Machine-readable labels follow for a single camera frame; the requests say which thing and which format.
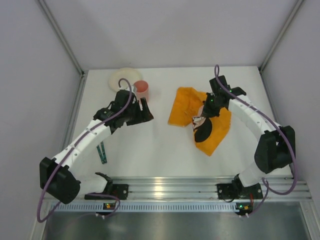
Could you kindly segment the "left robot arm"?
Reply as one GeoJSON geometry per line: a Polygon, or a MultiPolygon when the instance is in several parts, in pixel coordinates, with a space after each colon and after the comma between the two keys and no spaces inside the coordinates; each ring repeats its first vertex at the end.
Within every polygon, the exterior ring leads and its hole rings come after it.
{"type": "Polygon", "coordinates": [[[40,187],[62,202],[76,197],[105,192],[112,179],[95,171],[86,172],[89,154],[123,125],[137,125],[153,120],[146,98],[137,99],[133,92],[119,90],[108,107],[96,112],[86,129],[62,152],[45,157],[39,164],[40,187]]]}

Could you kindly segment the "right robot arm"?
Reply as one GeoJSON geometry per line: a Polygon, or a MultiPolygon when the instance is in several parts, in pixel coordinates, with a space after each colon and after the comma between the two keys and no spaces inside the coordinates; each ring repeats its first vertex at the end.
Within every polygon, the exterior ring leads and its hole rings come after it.
{"type": "Polygon", "coordinates": [[[241,120],[256,137],[258,143],[253,163],[235,176],[240,188],[257,184],[268,174],[291,165],[296,160],[295,131],[291,126],[281,126],[261,112],[240,87],[231,88],[225,76],[209,81],[202,115],[217,118],[228,110],[241,120]]]}

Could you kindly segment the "orange cartoon placemat cloth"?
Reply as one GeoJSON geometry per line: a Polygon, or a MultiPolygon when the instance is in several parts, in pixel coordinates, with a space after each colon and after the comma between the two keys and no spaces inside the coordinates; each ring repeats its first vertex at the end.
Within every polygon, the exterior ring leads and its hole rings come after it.
{"type": "Polygon", "coordinates": [[[206,98],[205,92],[192,87],[179,87],[168,124],[176,127],[186,127],[191,124],[195,146],[210,157],[228,134],[232,113],[222,108],[219,116],[202,116],[206,98]]]}

